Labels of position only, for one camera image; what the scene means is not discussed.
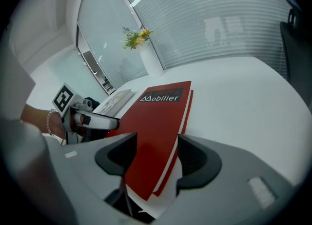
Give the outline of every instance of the person's arm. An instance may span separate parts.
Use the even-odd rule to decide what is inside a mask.
[[[47,127],[47,117],[49,111],[48,110],[39,110],[29,105],[25,105],[25,108],[21,114],[20,119],[23,122],[31,123],[39,128],[42,133],[49,133]],[[62,138],[65,139],[65,131],[63,129],[61,123],[61,117],[58,112],[52,112],[49,118],[49,126],[51,132]]]

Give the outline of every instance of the hand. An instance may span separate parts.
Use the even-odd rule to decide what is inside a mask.
[[[49,120],[51,132],[59,138],[66,139],[65,130],[61,122],[61,117],[58,112],[52,112]]]

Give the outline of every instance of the white vase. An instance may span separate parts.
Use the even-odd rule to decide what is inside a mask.
[[[145,69],[147,70],[148,75],[152,79],[159,78],[164,70],[162,69],[161,63],[158,59],[158,56],[152,47],[150,41],[144,41],[141,44],[138,44],[137,51],[140,53]]]

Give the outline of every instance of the window blinds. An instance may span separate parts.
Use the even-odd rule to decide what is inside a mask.
[[[134,6],[166,68],[254,56],[287,76],[279,23],[286,0],[139,0]]]

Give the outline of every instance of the logo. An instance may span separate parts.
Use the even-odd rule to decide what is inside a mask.
[[[59,108],[60,112],[63,112],[73,95],[74,94],[66,86],[59,91],[54,103]]]
[[[183,88],[146,92],[139,102],[178,102],[182,93]]]

